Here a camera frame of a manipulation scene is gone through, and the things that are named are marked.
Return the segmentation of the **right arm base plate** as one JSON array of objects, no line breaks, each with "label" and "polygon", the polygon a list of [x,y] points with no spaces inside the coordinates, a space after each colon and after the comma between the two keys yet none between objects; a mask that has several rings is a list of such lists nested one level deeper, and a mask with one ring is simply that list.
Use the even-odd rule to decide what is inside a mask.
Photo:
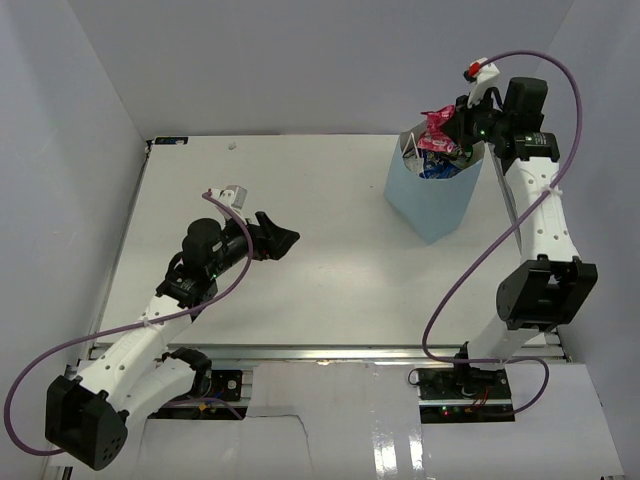
[{"label": "right arm base plate", "polygon": [[485,371],[473,367],[415,368],[408,374],[422,400],[510,400],[505,370]]}]

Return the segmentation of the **blue chips bag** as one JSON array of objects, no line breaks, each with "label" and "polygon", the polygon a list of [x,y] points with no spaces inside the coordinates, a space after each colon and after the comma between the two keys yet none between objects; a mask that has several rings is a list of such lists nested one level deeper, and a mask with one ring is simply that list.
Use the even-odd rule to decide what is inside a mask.
[{"label": "blue chips bag", "polygon": [[420,150],[421,166],[418,175],[423,179],[448,179],[459,174],[462,169],[456,165],[457,159],[444,152]]}]

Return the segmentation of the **white front cover board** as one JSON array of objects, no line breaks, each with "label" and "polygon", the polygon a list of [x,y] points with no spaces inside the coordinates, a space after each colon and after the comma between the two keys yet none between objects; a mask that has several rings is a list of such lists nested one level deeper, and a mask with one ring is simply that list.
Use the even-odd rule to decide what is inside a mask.
[{"label": "white front cover board", "polygon": [[244,420],[150,419],[102,479],[599,479],[623,468],[586,369],[509,422],[422,424],[407,366],[259,366]]}]

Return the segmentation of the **light blue paper bag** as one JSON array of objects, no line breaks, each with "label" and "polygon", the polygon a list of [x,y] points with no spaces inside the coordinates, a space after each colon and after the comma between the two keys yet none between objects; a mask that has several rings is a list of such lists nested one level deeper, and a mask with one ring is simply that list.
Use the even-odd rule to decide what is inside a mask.
[{"label": "light blue paper bag", "polygon": [[470,204],[485,155],[483,143],[473,146],[472,165],[449,179],[424,179],[405,164],[403,154],[416,135],[398,136],[390,163],[384,197],[428,244],[454,232]]}]

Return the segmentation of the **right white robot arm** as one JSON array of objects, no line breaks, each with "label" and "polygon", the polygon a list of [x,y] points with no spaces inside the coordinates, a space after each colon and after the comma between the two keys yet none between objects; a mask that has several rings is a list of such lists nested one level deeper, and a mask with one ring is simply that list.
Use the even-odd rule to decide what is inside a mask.
[{"label": "right white robot arm", "polygon": [[487,145],[520,252],[519,266],[496,291],[496,314],[457,353],[451,384],[472,399],[504,384],[504,364],[529,340],[570,323],[598,273],[581,260],[570,237],[557,177],[556,138],[542,131],[545,81],[514,77],[501,97],[494,81],[477,79],[457,99],[443,132],[457,145]]}]

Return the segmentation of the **aluminium table frame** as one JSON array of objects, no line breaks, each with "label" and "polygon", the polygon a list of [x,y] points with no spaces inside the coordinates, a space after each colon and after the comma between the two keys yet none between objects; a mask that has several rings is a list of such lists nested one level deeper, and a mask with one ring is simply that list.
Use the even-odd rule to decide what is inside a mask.
[{"label": "aluminium table frame", "polygon": [[383,191],[392,136],[191,137],[152,144],[95,343],[146,309],[188,224],[216,215],[210,187],[240,185],[246,214],[267,212],[300,240],[280,261],[241,262],[173,347],[219,359],[354,359],[417,349],[455,278],[507,227],[498,177],[485,154],[459,228],[426,243]]}]

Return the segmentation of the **pink candy packet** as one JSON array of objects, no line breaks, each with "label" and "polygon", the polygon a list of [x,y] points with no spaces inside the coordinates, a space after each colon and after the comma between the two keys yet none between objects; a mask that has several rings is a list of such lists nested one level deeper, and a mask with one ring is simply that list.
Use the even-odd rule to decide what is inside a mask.
[{"label": "pink candy packet", "polygon": [[447,105],[439,110],[424,111],[425,131],[419,136],[417,147],[439,153],[452,153],[456,149],[455,142],[446,135],[442,127],[455,113],[453,105]]}]

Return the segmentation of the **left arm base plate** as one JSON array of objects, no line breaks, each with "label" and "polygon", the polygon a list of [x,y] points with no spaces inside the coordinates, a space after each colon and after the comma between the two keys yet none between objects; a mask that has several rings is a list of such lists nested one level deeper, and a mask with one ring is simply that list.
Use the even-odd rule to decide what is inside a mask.
[{"label": "left arm base plate", "polygon": [[186,401],[210,402],[212,398],[226,402],[236,402],[241,399],[243,372],[237,369],[214,369],[207,380],[200,382],[199,388],[172,399],[169,405],[177,405]]}]

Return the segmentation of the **purple M&M's packet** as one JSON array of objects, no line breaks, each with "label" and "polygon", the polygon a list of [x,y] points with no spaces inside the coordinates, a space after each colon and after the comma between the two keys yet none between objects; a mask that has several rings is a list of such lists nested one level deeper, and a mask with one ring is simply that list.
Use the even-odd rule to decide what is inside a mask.
[{"label": "purple M&M's packet", "polygon": [[457,162],[468,163],[473,157],[474,149],[472,146],[458,146],[453,152],[452,157]]}]

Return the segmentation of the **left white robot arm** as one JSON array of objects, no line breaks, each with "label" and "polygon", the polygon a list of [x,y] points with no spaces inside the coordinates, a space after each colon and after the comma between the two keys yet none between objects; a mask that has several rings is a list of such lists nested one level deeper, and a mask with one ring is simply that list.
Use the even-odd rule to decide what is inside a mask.
[{"label": "left white robot arm", "polygon": [[145,325],[124,333],[99,359],[48,387],[45,437],[94,471],[120,453],[129,428],[174,398],[205,396],[211,361],[203,353],[166,347],[198,317],[198,307],[217,294],[217,279],[245,258],[279,260],[299,233],[277,226],[264,212],[255,223],[233,219],[192,222],[181,250],[141,315]]}]

